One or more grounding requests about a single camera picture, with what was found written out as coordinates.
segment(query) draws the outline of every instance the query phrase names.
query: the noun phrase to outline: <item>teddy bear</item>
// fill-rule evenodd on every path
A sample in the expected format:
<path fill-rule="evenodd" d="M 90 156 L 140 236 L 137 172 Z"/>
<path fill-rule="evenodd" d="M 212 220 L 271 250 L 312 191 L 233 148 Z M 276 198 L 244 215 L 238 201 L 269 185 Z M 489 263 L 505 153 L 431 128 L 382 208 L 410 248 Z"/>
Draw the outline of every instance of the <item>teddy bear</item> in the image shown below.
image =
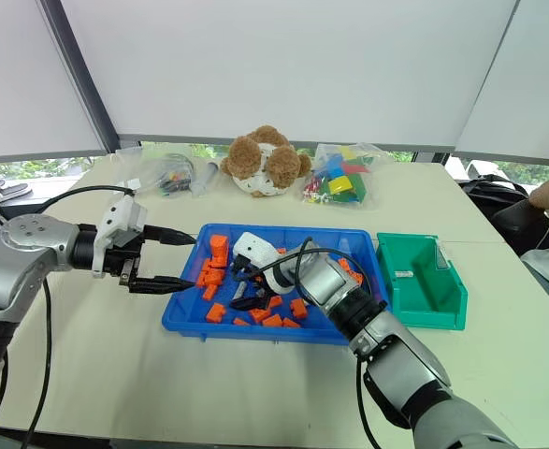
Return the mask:
<path fill-rule="evenodd" d="M 221 170 L 254 197 L 274 196 L 285 193 L 296 178 L 307 175 L 311 160 L 306 154 L 297 154 L 275 127 L 264 125 L 235 139 Z"/>

